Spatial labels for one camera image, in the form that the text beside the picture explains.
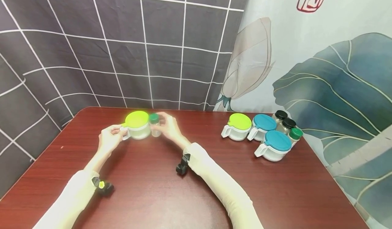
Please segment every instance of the red-brown table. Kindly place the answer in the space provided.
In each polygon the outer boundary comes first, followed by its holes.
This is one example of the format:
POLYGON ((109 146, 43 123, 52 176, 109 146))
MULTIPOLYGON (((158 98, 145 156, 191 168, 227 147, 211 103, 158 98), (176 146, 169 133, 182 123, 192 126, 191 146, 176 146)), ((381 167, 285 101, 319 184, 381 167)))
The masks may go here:
MULTIPOLYGON (((32 228, 94 155, 100 130, 122 123, 131 111, 80 111, 0 202, 0 228, 32 228)), ((255 158, 258 142, 220 136, 230 113, 167 112, 244 188, 265 229, 368 228, 303 139, 272 163, 255 158)), ((204 181, 193 172, 176 174, 181 157, 163 136, 123 141, 101 171, 116 191, 110 198, 94 196, 74 228, 230 228, 225 208, 204 181)))

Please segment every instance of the lime green lid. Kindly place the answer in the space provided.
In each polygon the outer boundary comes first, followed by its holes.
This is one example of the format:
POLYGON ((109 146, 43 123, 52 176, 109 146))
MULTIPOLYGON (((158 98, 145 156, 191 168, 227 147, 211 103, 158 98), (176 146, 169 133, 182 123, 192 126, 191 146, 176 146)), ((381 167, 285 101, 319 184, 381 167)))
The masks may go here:
POLYGON ((229 122, 227 124, 240 130, 246 130, 252 126, 252 121, 245 114, 234 113, 230 116, 229 122))
POLYGON ((302 130, 299 128, 292 128, 289 133, 289 136, 291 138, 293 138, 294 140, 299 140, 301 138, 301 136, 303 136, 303 135, 304 135, 304 132, 302 132, 302 130))
POLYGON ((152 124, 159 123, 159 115, 156 113, 150 114, 150 123, 152 123, 152 124))
POLYGON ((134 111, 125 118, 124 127, 140 128, 148 123, 149 115, 144 111, 134 111))

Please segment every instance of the seasoning container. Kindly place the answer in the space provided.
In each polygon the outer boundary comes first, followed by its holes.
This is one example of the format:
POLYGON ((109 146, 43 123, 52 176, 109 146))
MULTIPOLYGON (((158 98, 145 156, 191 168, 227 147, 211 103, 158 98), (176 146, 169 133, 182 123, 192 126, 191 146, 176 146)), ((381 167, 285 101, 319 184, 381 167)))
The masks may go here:
POLYGON ((285 118, 283 119, 282 123, 278 124, 276 130, 284 134, 288 134, 290 133, 290 130, 294 128, 296 125, 297 124, 295 123, 295 121, 292 120, 291 118, 285 118))
POLYGON ((243 141, 252 127, 250 118, 242 113, 230 115, 229 122, 224 126, 221 136, 229 137, 233 141, 243 141))
POLYGON ((125 123, 121 129, 126 129, 127 133, 123 136, 123 141, 132 138, 141 140, 150 135, 149 115, 144 111, 134 111, 125 118, 125 123))
POLYGON ((282 123, 283 119, 287 118, 287 113, 282 110, 277 110, 276 113, 272 115, 272 118, 277 124, 282 123))
POLYGON ((253 127, 247 137, 250 141, 253 139, 262 141, 267 131, 276 129, 275 120, 265 114, 257 114, 252 120, 252 125, 253 127))
MULTIPOLYGON (((150 126, 159 125, 159 115, 156 113, 150 114, 149 121, 150 121, 150 126)), ((159 130, 153 129, 151 130, 151 135, 154 137, 158 137, 161 135, 161 132, 159 130)))
POLYGON ((299 128, 292 128, 289 133, 289 139, 291 141, 291 148, 299 141, 299 139, 304 135, 304 132, 302 132, 301 129, 299 128))
POLYGON ((255 151, 256 157, 263 156, 271 162, 278 162, 290 151, 291 141, 282 132, 271 130, 264 135, 263 142, 255 151))

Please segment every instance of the white sleeve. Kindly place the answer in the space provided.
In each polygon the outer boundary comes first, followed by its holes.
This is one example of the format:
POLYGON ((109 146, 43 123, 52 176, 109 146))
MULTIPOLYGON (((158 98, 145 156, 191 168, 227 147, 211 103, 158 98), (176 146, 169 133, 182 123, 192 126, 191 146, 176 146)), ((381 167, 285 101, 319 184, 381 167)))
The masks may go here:
POLYGON ((263 229, 253 202, 238 183, 226 173, 197 143, 186 147, 191 154, 189 167, 211 188, 226 208, 233 229, 263 229))
POLYGON ((99 174, 86 170, 74 174, 33 229, 71 229, 95 192, 96 187, 91 181, 93 177, 99 177, 99 174))

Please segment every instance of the blue lid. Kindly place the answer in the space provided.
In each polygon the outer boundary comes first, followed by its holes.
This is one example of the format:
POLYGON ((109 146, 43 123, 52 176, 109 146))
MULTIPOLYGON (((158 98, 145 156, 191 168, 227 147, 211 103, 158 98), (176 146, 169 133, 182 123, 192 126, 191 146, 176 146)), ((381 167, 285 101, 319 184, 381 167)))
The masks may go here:
POLYGON ((273 118, 265 114, 257 114, 253 118, 256 128, 270 131, 276 129, 276 122, 273 118))
POLYGON ((272 147, 278 151, 288 151, 291 147, 291 141, 288 136, 282 132, 271 130, 265 134, 265 142, 267 146, 272 147))

